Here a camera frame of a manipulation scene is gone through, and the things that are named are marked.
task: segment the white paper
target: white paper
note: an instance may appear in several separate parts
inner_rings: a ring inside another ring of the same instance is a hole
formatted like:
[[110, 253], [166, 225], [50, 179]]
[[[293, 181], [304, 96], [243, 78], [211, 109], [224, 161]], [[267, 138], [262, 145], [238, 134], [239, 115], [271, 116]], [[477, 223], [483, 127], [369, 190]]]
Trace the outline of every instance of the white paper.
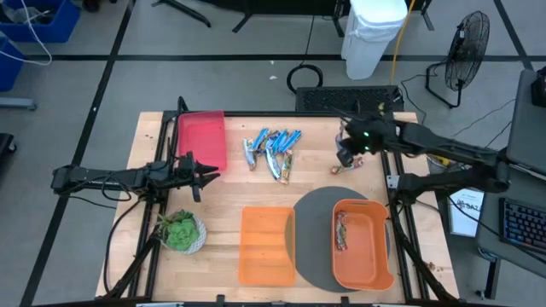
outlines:
[[[470, 189], [462, 189], [451, 195], [457, 206], [469, 216], [479, 220], [484, 193]], [[453, 235], [476, 236], [478, 224], [462, 214], [450, 201], [450, 232]]]

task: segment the blue bin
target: blue bin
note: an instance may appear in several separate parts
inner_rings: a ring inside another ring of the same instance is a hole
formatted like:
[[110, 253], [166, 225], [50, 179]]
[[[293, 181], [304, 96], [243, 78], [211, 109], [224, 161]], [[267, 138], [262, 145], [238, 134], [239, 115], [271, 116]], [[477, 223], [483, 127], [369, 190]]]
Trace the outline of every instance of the blue bin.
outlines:
[[[0, 37], [0, 50], [19, 59], [25, 58], [5, 37]], [[22, 67], [22, 61], [17, 61], [0, 54], [0, 91], [11, 90], [14, 87], [15, 80]]]
[[[12, 9], [20, 9], [20, 0], [5, 0], [4, 4]], [[43, 43], [65, 43], [70, 38], [79, 18], [79, 10], [70, 0], [26, 0], [28, 8], [56, 8], [55, 16], [48, 25], [32, 24], [36, 35]], [[28, 25], [0, 23], [0, 31], [14, 42], [36, 42]]]

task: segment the yellow cable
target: yellow cable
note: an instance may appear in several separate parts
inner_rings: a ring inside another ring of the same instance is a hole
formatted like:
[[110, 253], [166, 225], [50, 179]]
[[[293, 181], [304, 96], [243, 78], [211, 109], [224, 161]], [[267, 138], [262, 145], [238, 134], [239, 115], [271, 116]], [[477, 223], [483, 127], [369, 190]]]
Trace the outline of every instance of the yellow cable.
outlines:
[[391, 81], [389, 82], [390, 85], [392, 85], [392, 82], [394, 82], [394, 72], [396, 71], [396, 57], [398, 56], [398, 48], [400, 47], [400, 42], [402, 41], [402, 36], [404, 35], [404, 29], [408, 24], [408, 19], [410, 18], [411, 10], [413, 9], [414, 4], [415, 0], [411, 0], [411, 3], [409, 4], [408, 14], [404, 19], [404, 24], [402, 25], [402, 29], [400, 29], [400, 34], [398, 35], [398, 39], [396, 40], [396, 48], [394, 49], [394, 57], [392, 58]]

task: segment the black floor mat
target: black floor mat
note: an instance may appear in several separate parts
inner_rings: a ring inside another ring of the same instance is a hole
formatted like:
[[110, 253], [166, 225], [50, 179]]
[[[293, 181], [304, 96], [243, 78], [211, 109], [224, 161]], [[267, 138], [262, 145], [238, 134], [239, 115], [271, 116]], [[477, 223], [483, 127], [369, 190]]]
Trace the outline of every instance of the black floor mat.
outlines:
[[330, 111], [329, 107], [336, 107], [356, 113], [358, 104], [361, 112], [379, 112], [381, 103], [385, 113], [404, 110], [398, 87], [388, 85], [298, 88], [296, 111]]

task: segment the green succulent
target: green succulent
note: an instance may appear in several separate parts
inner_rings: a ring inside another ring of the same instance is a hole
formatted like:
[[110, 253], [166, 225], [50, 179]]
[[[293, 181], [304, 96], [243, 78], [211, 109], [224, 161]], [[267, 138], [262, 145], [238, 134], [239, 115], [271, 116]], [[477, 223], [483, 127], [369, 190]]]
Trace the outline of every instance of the green succulent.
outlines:
[[161, 227], [165, 244], [175, 251], [187, 251], [199, 238], [194, 216], [186, 211], [162, 218]]

